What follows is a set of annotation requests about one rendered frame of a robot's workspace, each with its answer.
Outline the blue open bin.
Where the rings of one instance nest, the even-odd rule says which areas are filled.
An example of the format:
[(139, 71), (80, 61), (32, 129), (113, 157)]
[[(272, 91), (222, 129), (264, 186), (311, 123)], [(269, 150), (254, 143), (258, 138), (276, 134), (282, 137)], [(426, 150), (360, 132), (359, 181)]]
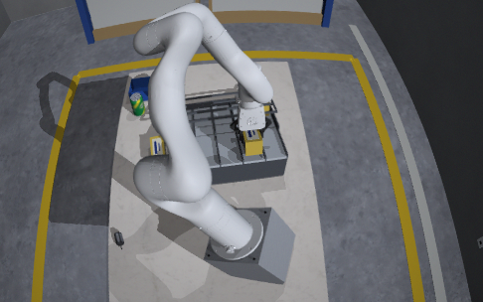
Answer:
[[(139, 77), (139, 78), (132, 78), (131, 83), (130, 83), (130, 88), (129, 88), (129, 98), (131, 95), (135, 92), (139, 92), (142, 97), (143, 101), (148, 100), (148, 82), (149, 82), (150, 76), (147, 77)], [(145, 90), (145, 91), (142, 91)]]

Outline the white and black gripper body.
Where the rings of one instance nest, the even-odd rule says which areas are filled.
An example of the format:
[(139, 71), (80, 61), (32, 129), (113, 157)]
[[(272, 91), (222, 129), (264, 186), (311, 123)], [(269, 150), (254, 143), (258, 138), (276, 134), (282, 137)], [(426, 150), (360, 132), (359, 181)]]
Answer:
[(265, 127), (263, 104), (257, 108), (238, 106), (238, 128), (240, 131), (262, 129)]

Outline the green drink can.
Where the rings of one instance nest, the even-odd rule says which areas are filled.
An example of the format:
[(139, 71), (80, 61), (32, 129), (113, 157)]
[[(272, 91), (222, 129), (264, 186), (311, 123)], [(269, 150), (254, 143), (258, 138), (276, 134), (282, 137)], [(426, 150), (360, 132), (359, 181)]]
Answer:
[(144, 106), (142, 95), (139, 92), (135, 92), (131, 95), (130, 102), (131, 102), (134, 115), (141, 116), (144, 114), (145, 106)]

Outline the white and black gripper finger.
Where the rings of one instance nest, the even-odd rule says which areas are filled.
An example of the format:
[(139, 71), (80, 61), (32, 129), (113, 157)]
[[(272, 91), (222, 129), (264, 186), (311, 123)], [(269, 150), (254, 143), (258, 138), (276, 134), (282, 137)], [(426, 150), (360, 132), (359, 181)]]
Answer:
[(230, 128), (234, 130), (240, 137), (241, 144), (243, 144), (243, 131), (240, 131), (236, 125), (238, 125), (238, 119), (236, 119), (231, 125)]
[(262, 129), (259, 129), (259, 132), (261, 134), (261, 138), (263, 138), (263, 132), (264, 132), (264, 130), (267, 129), (270, 124), (271, 124), (271, 120), (268, 119), (267, 117), (265, 117), (265, 127), (262, 128)]

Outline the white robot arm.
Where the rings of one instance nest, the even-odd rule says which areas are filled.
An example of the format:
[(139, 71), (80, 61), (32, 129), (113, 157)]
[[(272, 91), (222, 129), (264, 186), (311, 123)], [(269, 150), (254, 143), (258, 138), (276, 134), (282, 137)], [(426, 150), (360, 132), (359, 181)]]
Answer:
[(255, 213), (237, 210), (245, 221), (211, 187), (209, 162), (190, 126), (185, 76), (201, 44), (238, 82), (236, 102), (242, 107), (256, 108), (273, 98), (272, 86), (261, 65), (238, 47), (205, 5), (189, 3), (152, 20), (135, 34), (133, 47), (142, 56), (164, 52), (148, 82), (148, 108), (151, 123), (169, 155), (150, 155), (139, 160), (133, 182), (146, 200), (188, 220), (209, 236), (218, 256), (236, 260), (258, 247), (263, 225)]

